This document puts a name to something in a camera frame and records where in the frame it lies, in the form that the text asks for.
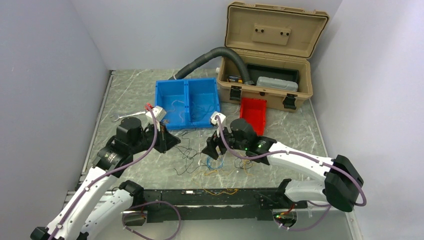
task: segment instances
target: blue bin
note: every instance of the blue bin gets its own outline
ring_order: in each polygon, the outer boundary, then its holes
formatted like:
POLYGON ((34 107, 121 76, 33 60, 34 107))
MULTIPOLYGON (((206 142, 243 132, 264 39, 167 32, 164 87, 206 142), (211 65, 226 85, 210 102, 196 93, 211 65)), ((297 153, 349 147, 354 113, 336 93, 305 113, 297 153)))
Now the blue bin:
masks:
POLYGON ((220 111, 215 78, 156 81, 154 105, 166 111, 169 130, 212 127, 212 113, 220 111))

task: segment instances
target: case latch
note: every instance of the case latch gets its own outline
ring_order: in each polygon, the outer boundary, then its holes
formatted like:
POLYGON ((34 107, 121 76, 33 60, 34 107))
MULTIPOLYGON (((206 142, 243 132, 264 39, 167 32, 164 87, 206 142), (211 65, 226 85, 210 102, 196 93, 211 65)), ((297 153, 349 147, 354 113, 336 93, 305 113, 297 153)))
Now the case latch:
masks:
POLYGON ((241 86, 231 86, 231 90, 229 91, 229 99, 231 101, 242 100, 242 87, 241 86))
POLYGON ((296 97, 297 96, 294 94, 287 94, 287 96, 282 101, 284 108, 296 110, 296 105, 295 105, 296 97))

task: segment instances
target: robotic arm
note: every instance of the robotic arm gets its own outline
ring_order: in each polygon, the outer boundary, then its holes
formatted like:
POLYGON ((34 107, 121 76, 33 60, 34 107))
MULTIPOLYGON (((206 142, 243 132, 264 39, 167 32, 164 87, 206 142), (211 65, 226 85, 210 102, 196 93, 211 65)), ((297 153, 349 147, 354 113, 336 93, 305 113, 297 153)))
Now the robotic arm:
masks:
POLYGON ((166 112, 159 106, 151 109, 146 113, 149 124, 145 129, 142 128, 142 122, 138 118, 124 118, 116 128, 116 135, 112 136, 106 146, 98 151, 92 168, 69 203, 47 227, 35 228, 30 236, 31 239, 94 239, 119 213, 131 206, 144 203, 144 189, 128 180, 121 183, 119 190, 93 211, 103 194, 110 189, 125 169, 101 177, 107 172, 131 163, 134 154, 148 150, 153 144, 155 134, 154 148, 160 153, 166 153, 167 150, 181 142, 179 138, 170 134, 165 125, 160 122, 165 114, 166 112))
POLYGON ((229 150, 242 159, 290 168, 313 179, 284 179, 277 195, 285 202, 323 201, 344 212, 351 212, 354 205, 365 205, 365 202, 356 204, 364 181, 348 158, 342 155, 336 158, 315 156, 290 148, 275 139, 258 136, 243 118, 231 122, 231 133, 222 127, 226 119, 222 113, 214 112, 210 119, 213 125, 218 125, 218 130, 208 137, 202 153, 217 159, 217 149, 221 154, 229 150), (238 156, 234 150, 245 151, 246 157, 238 156))

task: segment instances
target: red plastic tray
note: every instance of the red plastic tray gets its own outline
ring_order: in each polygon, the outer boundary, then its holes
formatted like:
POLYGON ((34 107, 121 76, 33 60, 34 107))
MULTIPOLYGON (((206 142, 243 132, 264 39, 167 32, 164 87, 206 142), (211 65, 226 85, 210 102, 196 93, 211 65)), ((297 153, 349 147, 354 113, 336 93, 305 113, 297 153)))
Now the red plastic tray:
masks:
POLYGON ((262 136, 267 123, 267 101, 243 97, 240 118, 251 124, 257 135, 262 136))

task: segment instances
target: case lid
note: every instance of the case lid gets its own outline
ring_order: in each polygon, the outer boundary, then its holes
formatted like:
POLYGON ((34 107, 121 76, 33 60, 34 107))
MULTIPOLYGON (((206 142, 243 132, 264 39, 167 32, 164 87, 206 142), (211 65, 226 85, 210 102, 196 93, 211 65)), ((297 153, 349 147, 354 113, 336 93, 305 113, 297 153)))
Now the case lid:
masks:
POLYGON ((329 19, 324 11, 235 1, 228 6, 225 46, 308 59, 329 19))

